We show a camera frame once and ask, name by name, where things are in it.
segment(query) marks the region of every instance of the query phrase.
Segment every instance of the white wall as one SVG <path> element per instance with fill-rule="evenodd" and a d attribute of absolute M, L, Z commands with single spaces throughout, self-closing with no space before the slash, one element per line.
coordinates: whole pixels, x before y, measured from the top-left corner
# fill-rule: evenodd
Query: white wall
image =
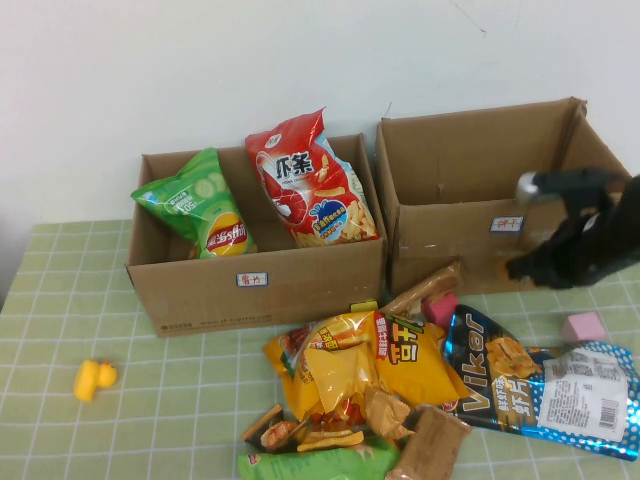
<path fill-rule="evenodd" d="M 128 218 L 139 155 L 569 95 L 640 171 L 635 0 L 0 2 L 0 300 L 38 222 Z"/>

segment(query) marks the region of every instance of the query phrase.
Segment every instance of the table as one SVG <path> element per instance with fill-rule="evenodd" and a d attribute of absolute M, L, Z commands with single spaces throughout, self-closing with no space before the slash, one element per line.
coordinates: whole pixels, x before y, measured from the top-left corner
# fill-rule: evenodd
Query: table
<path fill-rule="evenodd" d="M 38 225 L 0 316 L 0 478 L 230 479 L 239 439 L 282 389 L 261 352 L 288 327 L 158 339 L 124 263 L 129 221 Z M 640 268 L 591 289 L 465 297 L 523 343 L 552 345 L 567 313 L 596 310 L 640 361 Z M 92 403 L 80 363 L 119 379 Z M 454 478 L 633 479 L 640 462 L 474 429 Z"/>

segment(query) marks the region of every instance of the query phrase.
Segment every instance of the green chip bag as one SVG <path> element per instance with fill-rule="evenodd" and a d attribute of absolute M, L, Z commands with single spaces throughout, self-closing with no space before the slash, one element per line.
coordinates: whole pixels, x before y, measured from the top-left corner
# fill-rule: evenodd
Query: green chip bag
<path fill-rule="evenodd" d="M 148 183 L 131 198 L 194 242 L 199 258 L 255 251 L 215 148 L 202 150 L 177 175 Z"/>
<path fill-rule="evenodd" d="M 400 452 L 380 437 L 354 447 L 279 455 L 238 456 L 243 480 L 384 480 Z"/>

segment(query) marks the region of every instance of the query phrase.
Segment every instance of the pink cube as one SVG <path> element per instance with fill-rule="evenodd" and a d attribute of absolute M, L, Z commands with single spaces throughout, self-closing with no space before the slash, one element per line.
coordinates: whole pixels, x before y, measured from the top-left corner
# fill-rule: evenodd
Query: pink cube
<path fill-rule="evenodd" d="M 562 337 L 569 343 L 604 340 L 607 332 L 595 312 L 570 315 L 562 327 Z"/>
<path fill-rule="evenodd" d="M 456 296 L 453 293 L 447 293 L 440 300 L 426 306 L 425 316 L 431 323 L 448 331 L 457 305 Z"/>

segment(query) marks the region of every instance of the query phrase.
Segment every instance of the open cardboard box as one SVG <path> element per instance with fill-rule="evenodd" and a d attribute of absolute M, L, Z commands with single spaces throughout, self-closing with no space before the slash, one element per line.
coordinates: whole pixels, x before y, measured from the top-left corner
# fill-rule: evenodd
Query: open cardboard box
<path fill-rule="evenodd" d="M 218 153 L 259 253 L 187 260 L 191 245 L 136 205 L 127 270 L 158 336 L 308 322 L 381 300 L 386 235 L 363 138 L 329 143 L 358 175 L 379 239 L 296 248 L 243 147 Z M 140 185 L 175 175 L 196 153 L 144 155 Z"/>
<path fill-rule="evenodd" d="M 380 201 L 394 295 L 460 258 L 459 293 L 528 290 L 505 262 L 549 238 L 561 201 L 518 205 L 525 172 L 599 167 L 628 173 L 586 120 L 586 102 L 555 102 L 382 119 L 376 140 Z"/>

